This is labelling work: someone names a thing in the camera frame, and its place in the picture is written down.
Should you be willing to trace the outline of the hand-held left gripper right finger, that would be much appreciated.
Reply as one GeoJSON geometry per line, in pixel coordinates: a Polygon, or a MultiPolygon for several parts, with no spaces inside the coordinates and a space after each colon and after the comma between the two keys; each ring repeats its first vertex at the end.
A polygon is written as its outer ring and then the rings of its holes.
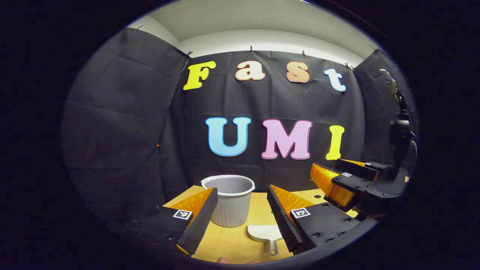
{"type": "Polygon", "coordinates": [[[267,200],[288,251],[295,255],[332,242],[350,243],[377,226],[375,219],[360,222],[329,202],[313,204],[273,185],[267,200]]]}

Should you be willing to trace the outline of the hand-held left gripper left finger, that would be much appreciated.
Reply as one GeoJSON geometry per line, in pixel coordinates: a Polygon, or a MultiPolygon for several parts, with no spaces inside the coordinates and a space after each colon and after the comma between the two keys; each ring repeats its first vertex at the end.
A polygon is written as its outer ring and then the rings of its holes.
{"type": "Polygon", "coordinates": [[[121,226],[122,235],[155,256],[192,256],[204,237],[218,203],[218,189],[207,188],[175,203],[133,218],[121,226]]]}

